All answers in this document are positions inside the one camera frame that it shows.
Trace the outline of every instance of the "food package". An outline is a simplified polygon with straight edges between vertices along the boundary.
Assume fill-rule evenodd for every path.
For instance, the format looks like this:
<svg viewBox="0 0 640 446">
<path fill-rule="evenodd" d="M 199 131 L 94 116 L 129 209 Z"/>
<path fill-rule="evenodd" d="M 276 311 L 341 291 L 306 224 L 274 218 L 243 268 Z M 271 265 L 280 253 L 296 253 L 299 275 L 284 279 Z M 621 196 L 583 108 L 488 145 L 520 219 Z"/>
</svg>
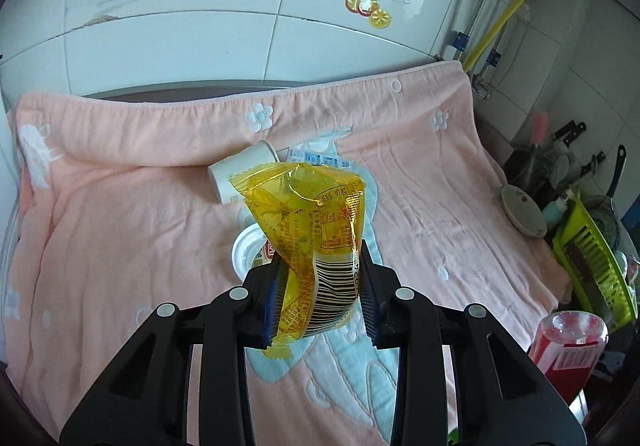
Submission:
<svg viewBox="0 0 640 446">
<path fill-rule="evenodd" d="M 358 299 L 364 182 L 353 172 L 270 163 L 231 178 L 269 242 L 289 266 L 278 334 L 266 354 L 335 329 Z"/>
</svg>

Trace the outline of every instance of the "white bowl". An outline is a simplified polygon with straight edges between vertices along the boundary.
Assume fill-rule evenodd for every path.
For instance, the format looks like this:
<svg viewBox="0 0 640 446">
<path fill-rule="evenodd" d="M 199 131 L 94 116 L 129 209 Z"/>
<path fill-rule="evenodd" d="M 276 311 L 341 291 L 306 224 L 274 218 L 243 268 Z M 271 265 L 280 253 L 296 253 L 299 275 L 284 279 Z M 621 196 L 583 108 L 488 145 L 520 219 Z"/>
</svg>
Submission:
<svg viewBox="0 0 640 446">
<path fill-rule="evenodd" d="M 504 212 L 518 231 L 533 238 L 546 235 L 542 211 L 527 193 L 509 184 L 502 188 L 500 195 Z"/>
</svg>

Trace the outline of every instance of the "green dish rack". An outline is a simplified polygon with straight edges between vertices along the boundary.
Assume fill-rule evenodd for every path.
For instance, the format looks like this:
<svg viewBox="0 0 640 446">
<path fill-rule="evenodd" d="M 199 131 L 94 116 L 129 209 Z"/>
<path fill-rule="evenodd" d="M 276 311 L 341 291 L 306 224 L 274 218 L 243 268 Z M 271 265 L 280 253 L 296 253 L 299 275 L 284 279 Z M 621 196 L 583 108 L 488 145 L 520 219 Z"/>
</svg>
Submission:
<svg viewBox="0 0 640 446">
<path fill-rule="evenodd" d="M 609 332 L 638 319 L 638 305 L 602 233 L 579 195 L 553 239 L 554 254 L 574 284 L 584 310 L 600 316 Z"/>
</svg>

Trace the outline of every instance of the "barcode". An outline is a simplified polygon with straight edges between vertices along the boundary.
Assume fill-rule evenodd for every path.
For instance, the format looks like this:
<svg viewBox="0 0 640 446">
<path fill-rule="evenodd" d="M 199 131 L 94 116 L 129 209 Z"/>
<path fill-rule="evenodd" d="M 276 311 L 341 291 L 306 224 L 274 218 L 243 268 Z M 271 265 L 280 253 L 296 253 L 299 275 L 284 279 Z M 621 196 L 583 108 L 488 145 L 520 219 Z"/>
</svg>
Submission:
<svg viewBox="0 0 640 446">
<path fill-rule="evenodd" d="M 357 255 L 314 254 L 318 292 L 305 336 L 322 333 L 341 323 L 358 297 Z"/>
<path fill-rule="evenodd" d="M 599 344 L 586 347 L 563 347 L 552 368 L 554 370 L 591 368 L 600 355 L 599 348 Z"/>
</svg>

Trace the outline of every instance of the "pan handle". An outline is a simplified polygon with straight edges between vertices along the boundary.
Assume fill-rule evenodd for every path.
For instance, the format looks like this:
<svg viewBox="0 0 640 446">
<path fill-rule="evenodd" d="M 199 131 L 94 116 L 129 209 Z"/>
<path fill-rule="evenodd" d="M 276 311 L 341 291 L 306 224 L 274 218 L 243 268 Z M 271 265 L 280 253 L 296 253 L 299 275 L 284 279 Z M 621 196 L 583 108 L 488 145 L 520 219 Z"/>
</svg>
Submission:
<svg viewBox="0 0 640 446">
<path fill-rule="evenodd" d="M 607 196 L 612 199 L 613 195 L 616 194 L 616 190 L 618 189 L 618 184 L 620 183 L 620 177 L 622 176 L 622 172 L 625 169 L 626 164 L 626 148 L 623 144 L 618 147 L 618 158 L 616 160 L 616 170 L 613 172 L 613 180 L 611 181 L 611 185 L 609 187 L 609 191 L 607 191 Z"/>
</svg>

